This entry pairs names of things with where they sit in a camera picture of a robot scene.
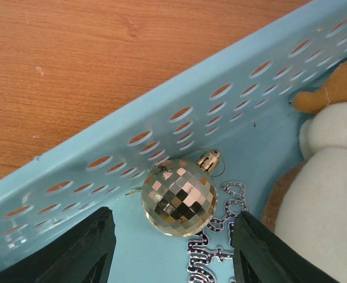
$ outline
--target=gold disco ball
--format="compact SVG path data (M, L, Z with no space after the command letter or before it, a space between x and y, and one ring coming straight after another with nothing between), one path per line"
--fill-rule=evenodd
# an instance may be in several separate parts
M147 219L169 236L194 235L210 222L217 190L210 175L219 164L220 151L206 151L197 162L167 160L154 167L141 188Z

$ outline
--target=basket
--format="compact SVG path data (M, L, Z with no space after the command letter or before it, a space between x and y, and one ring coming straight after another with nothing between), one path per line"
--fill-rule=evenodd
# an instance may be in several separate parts
M117 237L109 282L233 281L225 205L260 216L274 182L302 160L306 117L290 100L346 58L347 0L315 0L36 157L0 180L0 271L108 206ZM125 194L154 164L200 148L223 153L214 181L224 221L205 228L209 243L194 256L190 243L203 239L157 232L139 193Z

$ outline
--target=wood grain surface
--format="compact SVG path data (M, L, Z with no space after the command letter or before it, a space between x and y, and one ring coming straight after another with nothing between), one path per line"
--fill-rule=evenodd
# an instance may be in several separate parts
M307 2L0 0L0 178Z

